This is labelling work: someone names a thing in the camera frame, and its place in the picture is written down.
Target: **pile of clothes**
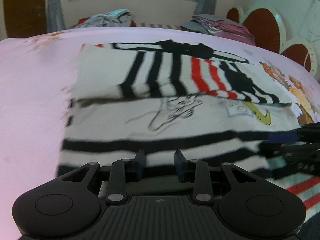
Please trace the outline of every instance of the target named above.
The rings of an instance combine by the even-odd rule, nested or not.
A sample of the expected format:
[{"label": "pile of clothes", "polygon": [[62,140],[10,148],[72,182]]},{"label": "pile of clothes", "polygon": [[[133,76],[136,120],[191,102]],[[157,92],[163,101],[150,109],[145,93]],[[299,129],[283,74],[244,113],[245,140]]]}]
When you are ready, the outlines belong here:
[{"label": "pile of clothes", "polygon": [[105,14],[94,14],[84,22],[78,22],[70,29],[86,27],[130,27],[132,21],[132,12],[127,9],[118,9]]},{"label": "pile of clothes", "polygon": [[191,21],[181,24],[182,30],[209,34],[255,46],[254,36],[243,25],[216,15],[194,15]]}]

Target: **circular pad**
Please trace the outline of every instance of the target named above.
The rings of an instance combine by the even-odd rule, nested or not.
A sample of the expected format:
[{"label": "circular pad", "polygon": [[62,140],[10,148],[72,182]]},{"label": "circular pad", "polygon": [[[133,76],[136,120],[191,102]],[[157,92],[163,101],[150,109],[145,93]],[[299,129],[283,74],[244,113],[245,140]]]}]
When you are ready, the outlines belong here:
[{"label": "circular pad", "polygon": [[258,216],[271,217],[283,210],[283,204],[275,197],[258,195],[247,200],[247,208]]},{"label": "circular pad", "polygon": [[78,182],[44,184],[21,195],[12,207],[20,232],[44,239],[77,234],[100,213],[96,195]]},{"label": "circular pad", "polygon": [[245,184],[231,190],[219,203],[218,212],[229,227],[248,238],[263,239],[284,238],[299,230],[306,208],[296,195],[281,188],[259,194]]},{"label": "circular pad", "polygon": [[71,198],[61,194],[52,194],[38,199],[36,209],[44,215],[55,216],[67,212],[72,204]]}]

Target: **pink bedsheet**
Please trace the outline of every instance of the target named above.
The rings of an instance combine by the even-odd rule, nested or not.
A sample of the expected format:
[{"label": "pink bedsheet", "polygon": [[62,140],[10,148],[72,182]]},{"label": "pink bedsheet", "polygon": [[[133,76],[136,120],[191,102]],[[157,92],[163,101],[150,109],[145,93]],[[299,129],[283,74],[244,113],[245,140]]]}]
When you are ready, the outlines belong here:
[{"label": "pink bedsheet", "polygon": [[[22,193],[55,177],[66,123],[69,92],[76,82],[75,57],[81,44],[153,42],[199,43],[278,67],[298,79],[320,106],[320,86],[297,63],[258,47],[199,33],[156,28],[84,28],[0,42],[0,225],[1,239],[20,233],[12,219]],[[319,112],[311,117],[320,120]]]}]

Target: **red headboard panel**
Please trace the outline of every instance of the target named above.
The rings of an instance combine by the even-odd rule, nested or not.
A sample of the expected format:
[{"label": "red headboard panel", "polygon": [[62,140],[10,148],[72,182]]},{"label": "red headboard panel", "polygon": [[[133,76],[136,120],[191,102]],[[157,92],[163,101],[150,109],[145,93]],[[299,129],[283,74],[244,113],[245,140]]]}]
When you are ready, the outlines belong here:
[{"label": "red headboard panel", "polygon": [[238,9],[235,7],[231,8],[227,13],[227,19],[240,23],[240,16],[239,16]]},{"label": "red headboard panel", "polygon": [[257,47],[275,53],[280,49],[280,32],[273,14],[265,8],[254,10],[242,23],[255,37]]},{"label": "red headboard panel", "polygon": [[303,44],[297,43],[293,44],[287,49],[285,49],[281,55],[292,59],[293,61],[299,63],[301,66],[304,66],[305,69],[311,71],[311,59],[308,55],[308,49]]}]

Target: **wooden door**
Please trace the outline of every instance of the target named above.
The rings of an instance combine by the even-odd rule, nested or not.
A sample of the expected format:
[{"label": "wooden door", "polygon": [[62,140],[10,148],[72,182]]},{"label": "wooden door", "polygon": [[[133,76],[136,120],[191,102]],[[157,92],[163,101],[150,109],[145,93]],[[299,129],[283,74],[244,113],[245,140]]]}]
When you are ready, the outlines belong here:
[{"label": "wooden door", "polygon": [[47,31],[44,0],[3,0],[8,38],[27,38]]}]

